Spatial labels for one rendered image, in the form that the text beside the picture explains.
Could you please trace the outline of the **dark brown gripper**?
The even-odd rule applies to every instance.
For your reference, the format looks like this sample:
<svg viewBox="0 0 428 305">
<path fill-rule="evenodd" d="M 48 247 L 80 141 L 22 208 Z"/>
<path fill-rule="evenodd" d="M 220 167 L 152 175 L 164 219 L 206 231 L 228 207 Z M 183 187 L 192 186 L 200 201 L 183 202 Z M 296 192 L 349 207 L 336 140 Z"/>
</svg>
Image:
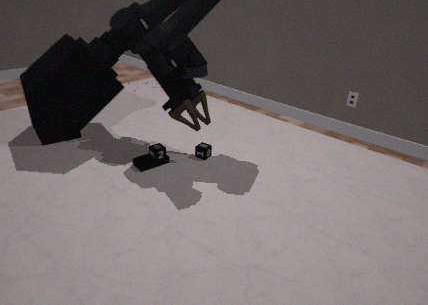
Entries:
<svg viewBox="0 0 428 305">
<path fill-rule="evenodd" d="M 199 131 L 201 129 L 200 124 L 198 122 L 198 119 L 200 119 L 206 125 L 209 125 L 211 123 L 211 120 L 210 120 L 210 116 L 209 116 L 209 112 L 208 112 L 206 93 L 203 90 L 199 91 L 202 88 L 202 86 L 198 83 L 198 84 L 195 84 L 191 87 L 183 89 L 179 92 L 176 92 L 173 96 L 171 96 L 169 91 L 166 89 L 166 87 L 161 82 L 161 80 L 165 76 L 163 76 L 160 79 L 159 84 L 162 87 L 162 89 L 165 91 L 167 96 L 169 98 L 172 97 L 162 106 L 162 108 L 165 111 L 167 109 L 171 108 L 171 110 L 168 112 L 170 117 L 179 121 L 179 122 L 186 124 L 187 126 L 191 127 L 195 131 Z M 197 106 L 196 104 L 199 104 L 200 102 L 202 104 L 202 108 L 203 108 L 206 119 L 196 109 L 196 106 Z M 194 124 L 192 124 L 190 121 L 188 121 L 183 116 L 181 116 L 181 113 L 183 113 L 185 110 L 188 112 L 188 114 L 192 118 Z"/>
</svg>

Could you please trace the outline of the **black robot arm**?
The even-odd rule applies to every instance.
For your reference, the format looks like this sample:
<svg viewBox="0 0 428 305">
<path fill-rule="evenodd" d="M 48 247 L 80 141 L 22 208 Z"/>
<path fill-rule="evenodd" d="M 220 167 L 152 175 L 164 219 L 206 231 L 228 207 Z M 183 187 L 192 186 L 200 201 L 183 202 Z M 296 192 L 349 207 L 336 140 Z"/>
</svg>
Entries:
<svg viewBox="0 0 428 305">
<path fill-rule="evenodd" d="M 109 24 L 112 29 L 105 31 L 99 39 L 95 37 L 89 44 L 82 38 L 76 41 L 85 45 L 115 78 L 118 74 L 111 67 L 119 57 L 129 50 L 133 54 L 139 54 L 158 83 L 168 73 L 161 82 L 173 96 L 176 92 L 195 85 L 193 78 L 208 75 L 207 61 L 187 35 L 220 1 L 150 0 L 140 7 L 134 2 L 111 17 Z M 176 12 L 163 22 L 174 11 Z M 147 24 L 147 29 L 141 19 Z M 150 60 L 151 58 L 153 59 Z"/>
</svg>

